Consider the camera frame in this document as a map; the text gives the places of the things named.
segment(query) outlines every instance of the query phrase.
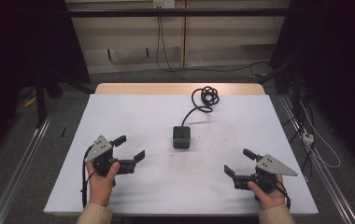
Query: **hand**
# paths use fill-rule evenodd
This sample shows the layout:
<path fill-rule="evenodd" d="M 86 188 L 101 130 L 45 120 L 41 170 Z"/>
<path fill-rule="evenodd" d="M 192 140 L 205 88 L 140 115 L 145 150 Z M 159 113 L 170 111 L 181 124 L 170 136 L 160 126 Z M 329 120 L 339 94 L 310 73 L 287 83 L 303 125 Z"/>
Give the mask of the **hand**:
<path fill-rule="evenodd" d="M 277 175 L 277 180 L 280 183 L 283 183 L 282 175 Z M 280 189 L 282 188 L 282 185 L 277 182 L 277 186 Z M 256 196 L 260 199 L 260 202 L 262 204 L 263 209 L 269 209 L 276 207 L 281 204 L 285 204 L 285 196 L 279 192 L 279 190 L 275 189 L 273 192 L 266 194 L 264 191 L 257 186 L 256 183 L 249 181 L 248 182 L 248 187 L 256 194 Z"/>
<path fill-rule="evenodd" d="M 90 178 L 90 203 L 96 203 L 104 207 L 108 206 L 111 191 L 113 189 L 113 181 L 117 172 L 120 169 L 120 164 L 114 162 L 107 173 L 107 176 L 94 174 Z M 92 162 L 87 162 L 88 174 L 95 172 Z"/>

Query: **white table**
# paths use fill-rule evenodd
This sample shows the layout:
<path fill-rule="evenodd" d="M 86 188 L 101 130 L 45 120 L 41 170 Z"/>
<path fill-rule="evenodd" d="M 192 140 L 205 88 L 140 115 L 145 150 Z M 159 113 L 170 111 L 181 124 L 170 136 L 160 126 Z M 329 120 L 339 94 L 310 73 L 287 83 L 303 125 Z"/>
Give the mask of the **white table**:
<path fill-rule="evenodd" d="M 269 97 L 224 93 L 211 114 L 195 111 L 186 120 L 190 149 L 172 146 L 173 127 L 193 108 L 189 94 L 92 95 L 44 211 L 79 215 L 84 152 L 99 134 L 109 141 L 125 134 L 127 142 L 115 147 L 114 156 L 131 159 L 145 149 L 146 158 L 134 174 L 116 177 L 109 204 L 116 216 L 256 216 L 261 206 L 253 193 L 234 189 L 223 171 L 226 164 L 238 175 L 254 173 L 255 161 L 242 154 L 243 148 L 271 154 L 299 173 L 284 176 L 291 212 L 317 214 Z M 200 104 L 199 96 L 195 99 Z"/>

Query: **floor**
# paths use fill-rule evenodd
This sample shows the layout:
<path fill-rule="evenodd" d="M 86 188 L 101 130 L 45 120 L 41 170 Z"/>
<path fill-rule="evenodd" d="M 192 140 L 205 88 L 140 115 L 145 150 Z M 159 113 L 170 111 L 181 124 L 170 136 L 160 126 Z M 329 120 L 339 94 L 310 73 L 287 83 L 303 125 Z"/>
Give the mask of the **floor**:
<path fill-rule="evenodd" d="M 253 74 L 263 74 L 271 71 L 266 64 L 257 64 L 253 65 L 251 69 L 237 69 L 230 72 L 206 71 L 206 69 L 225 70 L 241 67 L 243 66 L 225 64 L 202 67 L 203 70 L 179 71 L 178 75 L 196 82 L 248 82 L 256 81 L 256 77 L 252 76 Z M 129 69 L 124 68 L 123 70 L 112 73 L 91 74 L 92 85 L 96 86 L 97 83 L 102 82 L 183 82 L 173 76 L 173 74 L 159 69 L 128 71 Z M 28 146 L 33 144 L 31 140 L 36 131 L 38 131 L 36 129 L 36 101 L 32 105 L 24 106 L 29 98 L 26 97 L 18 103 L 17 110 L 7 131 L 0 138 L 0 199 L 6 187 L 11 183 L 10 179 L 14 176 L 20 163 L 26 162 L 28 167 L 27 171 L 22 172 L 23 179 L 17 184 L 18 190 L 9 195 L 12 198 L 11 203 L 2 204 L 7 212 L 0 217 L 0 223 L 75 223 L 77 219 L 76 217 L 56 217 L 43 213 L 44 206 L 89 98 L 88 95 L 68 85 L 61 84 L 61 86 L 64 90 L 61 99 L 47 98 L 48 111 L 52 114 L 52 117 L 46 131 L 42 133 L 44 135 L 42 141 L 36 143 L 36 151 L 28 160 L 22 160 L 22 156 L 25 155 Z M 285 102 L 291 99 L 291 95 L 289 93 L 276 93 L 272 80 L 265 83 L 263 87 L 271 98 L 287 138 L 291 139 L 296 130 L 294 123 L 289 121 L 291 119 L 289 110 L 287 110 L 289 103 L 286 105 Z M 21 90 L 21 94 L 24 95 L 30 90 L 31 88 L 25 88 Z M 309 164 L 305 167 L 304 174 L 308 177 L 307 184 L 319 213 L 314 216 L 296 217 L 295 220 L 297 223 L 355 223 L 355 159 L 350 155 L 344 140 L 334 135 L 333 127 L 327 118 L 323 117 L 321 108 L 317 108 L 315 101 L 311 101 L 310 105 L 314 114 L 313 122 L 316 130 L 336 151 L 342 163 L 338 168 L 317 169 L 316 160 L 311 159 L 312 175 L 310 174 Z M 332 165 L 336 164 L 336 156 L 319 139 L 316 136 L 315 144 L 321 157 Z M 299 164 L 303 164 L 306 153 L 298 136 L 292 138 L 291 148 Z M 327 184 L 328 180 L 322 177 L 322 172 L 325 170 L 330 172 L 333 177 L 333 181 L 338 187 L 337 191 L 340 191 L 337 194 L 343 195 L 343 201 L 346 200 L 348 203 L 348 210 L 351 209 L 353 214 L 353 216 L 350 216 L 350 219 L 353 219 L 352 222 L 341 215 L 341 205 L 338 204 L 341 201 L 335 199 L 335 189 L 331 189 Z M 164 223 L 165 221 L 174 223 L 242 223 L 245 220 L 225 217 L 173 220 L 132 217 L 124 220 L 121 217 L 114 217 L 113 221 L 124 223 Z"/>

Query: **black cable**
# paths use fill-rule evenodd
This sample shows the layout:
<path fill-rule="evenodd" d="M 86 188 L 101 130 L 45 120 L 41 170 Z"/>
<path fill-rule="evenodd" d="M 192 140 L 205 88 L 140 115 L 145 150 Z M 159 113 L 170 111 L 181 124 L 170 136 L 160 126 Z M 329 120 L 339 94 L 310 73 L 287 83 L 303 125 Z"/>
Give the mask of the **black cable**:
<path fill-rule="evenodd" d="M 201 100 L 204 105 L 198 106 L 194 102 L 194 94 L 198 91 L 201 91 Z M 192 109 L 184 118 L 184 120 L 181 122 L 181 126 L 184 126 L 184 122 L 186 119 L 189 117 L 189 115 L 194 111 L 194 110 L 200 110 L 204 113 L 211 113 L 213 111 L 212 107 L 213 105 L 217 104 L 219 102 L 219 96 L 218 96 L 218 91 L 214 88 L 211 88 L 209 86 L 205 86 L 202 89 L 197 89 L 192 92 L 192 103 L 194 104 L 194 109 Z"/>
<path fill-rule="evenodd" d="M 301 133 L 301 129 L 303 127 L 303 122 L 299 124 L 299 130 L 297 130 L 294 135 L 289 139 L 289 143 L 291 143 L 291 141 L 293 141 L 293 139 L 297 136 L 297 134 Z"/>
<path fill-rule="evenodd" d="M 252 70 L 251 70 L 251 65 L 249 66 L 249 71 L 250 71 L 250 77 L 249 77 L 249 80 L 248 80 L 248 83 L 250 83 L 252 77 L 253 77 L 253 73 L 252 73 Z"/>
<path fill-rule="evenodd" d="M 312 145 L 311 145 L 311 150 L 307 151 L 307 157 L 309 160 L 309 178 L 312 177 L 312 160 L 309 159 L 309 156 L 312 154 L 312 152 L 314 151 L 314 147 L 315 147 L 315 140 L 316 140 L 316 136 L 315 136 L 315 120 L 314 120 L 314 112 L 312 111 L 312 107 L 311 107 L 311 104 L 310 104 L 310 92 L 309 90 L 306 90 L 306 96 L 305 96 L 305 100 L 306 100 L 306 106 L 308 107 L 309 109 L 309 112 L 311 114 L 311 120 L 309 121 L 311 125 L 311 134 L 312 134 L 312 137 L 313 137 L 313 142 L 312 142 Z"/>
<path fill-rule="evenodd" d="M 300 127 L 299 127 L 299 130 L 295 133 L 294 137 L 295 137 L 298 133 L 299 133 L 299 134 L 302 134 L 302 130 L 303 130 L 304 126 L 305 126 L 305 116 L 303 116 L 302 122 L 301 122 Z M 312 173 L 312 164 L 311 164 L 311 160 L 309 159 L 309 156 L 310 156 L 310 154 L 311 154 L 311 151 L 309 151 L 309 152 L 306 151 L 305 143 L 304 143 L 303 139 L 301 139 L 301 142 L 302 142 L 302 145 L 304 146 L 304 149 L 305 149 L 305 161 L 304 161 L 304 163 L 303 163 L 303 165 L 302 165 L 302 167 L 301 167 L 301 171 L 302 171 L 302 173 L 304 172 L 304 169 L 305 169 L 305 167 L 306 167 L 306 164 L 309 162 L 309 163 L 310 163 L 310 170 L 311 170 L 311 173 Z"/>
<path fill-rule="evenodd" d="M 313 111 L 312 111 L 312 108 L 309 104 L 309 102 L 307 101 L 307 104 L 306 106 L 308 107 L 310 113 L 311 113 L 311 120 L 309 122 L 311 122 L 311 134 L 313 136 L 313 139 L 314 141 L 312 142 L 311 144 L 311 150 L 307 151 L 306 148 L 305 148 L 305 143 L 303 142 L 303 147 L 305 149 L 305 152 L 306 152 L 306 156 L 305 156 L 305 161 L 304 161 L 304 164 L 301 168 L 301 171 L 303 172 L 303 170 L 305 169 L 306 167 L 306 164 L 309 162 L 309 177 L 311 178 L 312 177 L 312 161 L 310 160 L 310 155 L 312 154 L 312 151 L 314 151 L 314 147 L 315 147 L 315 133 L 314 133 L 314 114 L 313 114 Z"/>
<path fill-rule="evenodd" d="M 175 77 L 177 77 L 177 78 L 179 78 L 181 80 L 185 80 L 185 81 L 188 81 L 188 82 L 195 83 L 194 81 L 192 81 L 190 79 L 178 76 L 178 74 L 176 74 L 175 71 L 171 68 L 171 66 L 169 65 L 169 62 L 168 62 L 168 58 L 166 57 L 164 42 L 163 42 L 163 56 L 164 56 L 164 58 L 166 60 L 166 64 L 168 65 L 169 70 L 165 70 L 165 69 L 161 68 L 161 66 L 160 66 L 160 64 L 158 62 L 158 49 L 160 47 L 160 37 L 161 37 L 161 39 L 163 41 L 163 19 L 161 17 L 158 17 L 158 41 L 157 41 L 157 52 L 156 52 L 156 61 L 157 61 L 158 67 L 164 72 L 171 72 Z"/>
<path fill-rule="evenodd" d="M 273 0 L 272 9 L 274 9 L 274 4 L 275 4 L 275 0 Z M 277 24 L 276 24 L 276 17 L 275 16 L 273 16 L 273 21 L 274 21 L 274 28 L 276 29 L 277 38 L 279 38 L 279 32 L 277 31 Z"/>
<path fill-rule="evenodd" d="M 167 58 L 166 52 L 165 52 L 165 44 L 163 42 L 163 55 L 164 55 L 164 58 L 166 60 L 166 64 L 168 65 L 168 68 L 169 68 L 169 69 L 164 69 L 164 68 L 161 68 L 160 63 L 158 61 L 158 51 L 159 51 L 159 47 L 160 47 L 160 37 L 161 37 L 161 40 L 163 42 L 163 19 L 161 17 L 158 17 L 158 41 L 157 41 L 157 50 L 156 50 L 157 66 L 160 68 L 160 70 L 162 70 L 164 72 L 172 72 L 172 73 L 174 73 L 175 77 L 178 77 L 178 78 L 183 79 L 185 81 L 194 82 L 194 81 L 189 80 L 187 78 L 178 76 L 177 74 L 175 74 L 175 72 L 178 72 L 178 71 L 233 72 L 233 71 L 239 71 L 239 70 L 242 70 L 242 69 L 249 68 L 250 69 L 250 74 L 251 74 L 251 67 L 253 65 L 260 64 L 260 63 L 268 63 L 268 62 L 263 61 L 263 62 L 252 63 L 250 65 L 246 65 L 246 66 L 239 67 L 239 68 L 225 69 L 225 70 L 204 69 L 204 68 L 179 68 L 179 69 L 172 69 L 170 64 L 169 64 L 169 62 L 168 62 L 168 58 Z"/>
<path fill-rule="evenodd" d="M 288 119 L 286 121 L 283 121 L 282 123 L 280 123 L 280 125 L 282 127 L 285 127 L 288 123 L 290 123 L 292 120 L 294 120 L 296 117 L 291 117 L 291 119 Z"/>
<path fill-rule="evenodd" d="M 288 192 L 286 191 L 285 186 L 279 181 L 277 180 L 277 182 L 280 184 L 280 186 L 283 188 L 281 189 L 280 187 L 277 186 L 277 184 L 272 183 L 271 181 L 265 179 L 264 177 L 258 175 L 257 177 L 259 177 L 262 181 L 265 181 L 267 184 L 273 186 L 276 190 L 278 190 L 280 193 L 282 193 L 285 198 L 286 198 L 286 206 L 288 207 L 288 209 L 291 209 L 291 198 L 288 195 Z"/>
<path fill-rule="evenodd" d="M 84 159 L 82 160 L 82 189 L 81 189 L 82 207 L 85 207 L 85 205 L 87 204 L 87 183 L 91 177 L 91 176 L 89 176 L 88 179 L 85 180 L 85 158 L 87 158 L 90 150 L 91 150 L 91 147 L 89 147 L 87 149 L 87 151 L 84 154 Z"/>

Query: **sleeve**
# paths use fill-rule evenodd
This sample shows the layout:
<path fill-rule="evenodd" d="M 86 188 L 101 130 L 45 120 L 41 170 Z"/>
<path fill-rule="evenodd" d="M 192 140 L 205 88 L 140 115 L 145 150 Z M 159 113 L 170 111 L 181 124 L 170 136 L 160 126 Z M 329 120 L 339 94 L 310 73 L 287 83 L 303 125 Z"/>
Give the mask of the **sleeve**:
<path fill-rule="evenodd" d="M 95 203 L 87 203 L 77 224 L 109 224 L 112 216 L 113 212 L 110 209 Z"/>
<path fill-rule="evenodd" d="M 259 213 L 259 220 L 262 224 L 295 223 L 286 204 L 263 210 Z"/>

